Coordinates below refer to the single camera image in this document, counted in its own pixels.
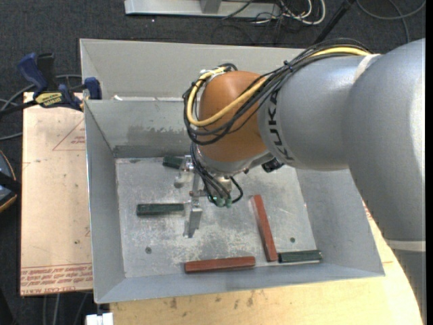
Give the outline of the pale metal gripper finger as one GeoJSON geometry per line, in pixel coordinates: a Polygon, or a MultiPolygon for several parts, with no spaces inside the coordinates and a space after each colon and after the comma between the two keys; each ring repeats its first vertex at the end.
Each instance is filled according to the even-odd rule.
{"type": "Polygon", "coordinates": [[[181,158],[178,171],[174,186],[176,188],[183,188],[193,179],[194,164],[191,155],[186,155],[181,158]]]}
{"type": "Polygon", "coordinates": [[[191,205],[188,210],[187,220],[185,221],[185,229],[183,236],[193,238],[196,230],[200,228],[203,209],[196,205],[191,205]]]}

